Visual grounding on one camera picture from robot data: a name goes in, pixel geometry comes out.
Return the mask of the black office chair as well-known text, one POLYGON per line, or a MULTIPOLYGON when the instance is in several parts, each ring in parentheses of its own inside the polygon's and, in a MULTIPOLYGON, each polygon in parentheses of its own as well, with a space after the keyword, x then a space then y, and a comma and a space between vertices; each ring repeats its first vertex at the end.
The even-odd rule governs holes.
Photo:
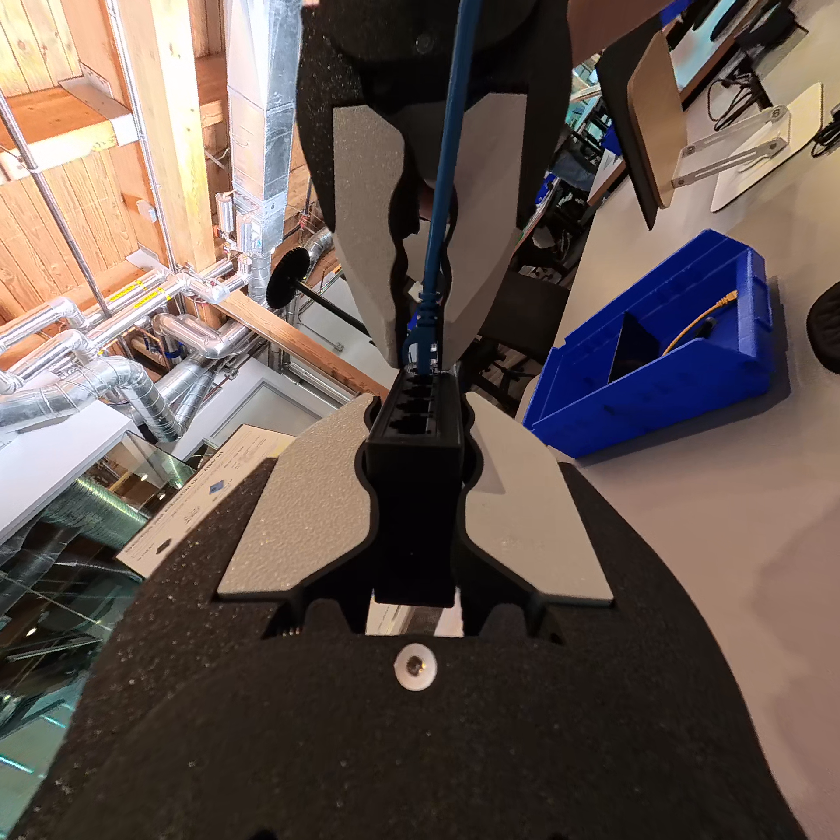
POLYGON ((564 315, 569 289, 515 271, 506 272, 489 313, 460 357, 462 386, 497 359, 502 345, 543 364, 564 315))

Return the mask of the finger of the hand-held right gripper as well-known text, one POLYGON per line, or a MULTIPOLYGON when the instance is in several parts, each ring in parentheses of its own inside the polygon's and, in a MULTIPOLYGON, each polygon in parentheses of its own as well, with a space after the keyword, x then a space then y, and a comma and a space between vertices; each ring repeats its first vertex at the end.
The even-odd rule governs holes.
POLYGON ((355 306, 393 369, 409 319, 403 240, 417 231, 417 167, 403 133, 366 105, 332 112, 333 242, 355 306))
POLYGON ((489 93, 463 120, 454 188, 451 281, 444 305, 442 364, 451 368, 482 327, 521 233, 518 196, 527 96, 489 93))

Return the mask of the blue plastic bin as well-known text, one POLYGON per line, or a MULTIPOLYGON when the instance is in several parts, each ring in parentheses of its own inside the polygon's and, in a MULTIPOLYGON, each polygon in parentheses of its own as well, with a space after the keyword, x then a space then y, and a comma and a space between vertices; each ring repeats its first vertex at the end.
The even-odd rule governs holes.
POLYGON ((705 230, 551 350, 523 425, 580 459, 761 396, 773 331, 764 258, 705 230))

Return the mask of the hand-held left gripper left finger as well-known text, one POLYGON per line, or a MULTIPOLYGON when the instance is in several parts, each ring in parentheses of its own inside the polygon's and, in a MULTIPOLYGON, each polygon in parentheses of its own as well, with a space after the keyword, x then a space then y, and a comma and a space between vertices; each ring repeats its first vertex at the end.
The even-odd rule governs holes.
POLYGON ((375 502, 362 470, 363 394, 286 446, 217 587, 225 602, 292 600, 369 542, 375 502))

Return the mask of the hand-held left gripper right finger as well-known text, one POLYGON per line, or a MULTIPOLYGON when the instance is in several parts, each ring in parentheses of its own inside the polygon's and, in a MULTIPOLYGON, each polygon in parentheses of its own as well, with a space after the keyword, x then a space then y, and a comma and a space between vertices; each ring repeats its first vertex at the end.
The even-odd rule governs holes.
POLYGON ((608 607, 613 592, 556 459, 524 426, 466 394, 465 486, 454 577, 463 619, 513 604, 528 621, 548 606, 608 607))

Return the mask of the black textured pad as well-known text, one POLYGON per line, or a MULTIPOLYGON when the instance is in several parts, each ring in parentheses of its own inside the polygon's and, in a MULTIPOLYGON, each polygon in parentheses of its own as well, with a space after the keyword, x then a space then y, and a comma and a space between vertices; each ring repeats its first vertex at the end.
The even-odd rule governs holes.
POLYGON ((839 375, 839 288, 837 282, 814 301, 806 316, 806 333, 821 366, 839 375))

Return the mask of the black network switch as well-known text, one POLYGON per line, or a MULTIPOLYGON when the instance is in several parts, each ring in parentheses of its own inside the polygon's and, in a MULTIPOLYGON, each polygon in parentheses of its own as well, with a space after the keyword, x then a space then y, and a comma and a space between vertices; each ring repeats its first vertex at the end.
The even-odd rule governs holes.
POLYGON ((403 368, 364 445, 373 521, 363 563, 378 603, 454 604, 452 553, 466 450, 457 376, 403 368))

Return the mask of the wooden pillar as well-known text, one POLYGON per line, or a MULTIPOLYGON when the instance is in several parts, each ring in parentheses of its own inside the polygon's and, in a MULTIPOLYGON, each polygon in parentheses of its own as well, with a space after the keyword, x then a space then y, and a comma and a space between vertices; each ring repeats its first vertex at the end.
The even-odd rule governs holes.
POLYGON ((325 349, 273 312, 262 308, 242 291, 232 292, 214 306, 263 339, 279 345, 292 357, 313 370, 319 371, 345 390, 355 394, 373 394, 382 401, 388 396, 388 387, 358 370, 337 354, 325 349))

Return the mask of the rectangular metal duct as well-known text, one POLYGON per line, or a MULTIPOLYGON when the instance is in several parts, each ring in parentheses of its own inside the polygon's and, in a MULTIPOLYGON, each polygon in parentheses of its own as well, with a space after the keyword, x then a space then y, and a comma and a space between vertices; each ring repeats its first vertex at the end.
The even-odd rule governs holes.
POLYGON ((284 238, 301 48, 301 1, 226 1, 228 135, 248 296, 266 307, 284 238))

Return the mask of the printed instruction poster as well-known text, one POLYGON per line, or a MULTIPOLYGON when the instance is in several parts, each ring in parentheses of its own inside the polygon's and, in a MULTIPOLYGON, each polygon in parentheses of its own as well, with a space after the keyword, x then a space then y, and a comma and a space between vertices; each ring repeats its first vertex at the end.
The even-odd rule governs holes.
POLYGON ((142 579, 149 578, 246 478, 263 462, 277 460, 294 439, 288 434, 241 426, 128 542, 117 560, 142 579))

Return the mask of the black pole with round top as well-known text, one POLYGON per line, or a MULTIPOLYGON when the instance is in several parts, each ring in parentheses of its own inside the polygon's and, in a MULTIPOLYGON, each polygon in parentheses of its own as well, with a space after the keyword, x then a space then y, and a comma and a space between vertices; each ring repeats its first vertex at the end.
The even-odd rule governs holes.
POLYGON ((351 316, 323 295, 307 285, 310 274, 317 265, 322 252, 315 247, 298 246, 288 251, 272 270, 266 288, 266 305, 274 311, 288 307, 297 294, 302 294, 310 301, 330 312, 341 321, 362 333, 373 343, 367 328, 361 320, 351 316))

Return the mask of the silver ventilation duct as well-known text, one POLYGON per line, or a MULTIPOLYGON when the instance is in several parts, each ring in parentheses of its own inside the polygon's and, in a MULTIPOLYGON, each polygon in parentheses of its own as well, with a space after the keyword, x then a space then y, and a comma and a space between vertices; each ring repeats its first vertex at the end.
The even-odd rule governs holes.
POLYGON ((150 296, 88 332, 75 327, 60 333, 2 372, 2 435, 58 422, 118 392, 133 409, 134 423, 146 426, 154 440, 181 439, 214 384, 218 364, 246 353, 255 334, 237 321, 214 330, 192 316, 159 313, 162 308, 163 301, 150 296), (150 315, 154 329, 190 351, 158 382, 141 362, 102 354, 150 315))

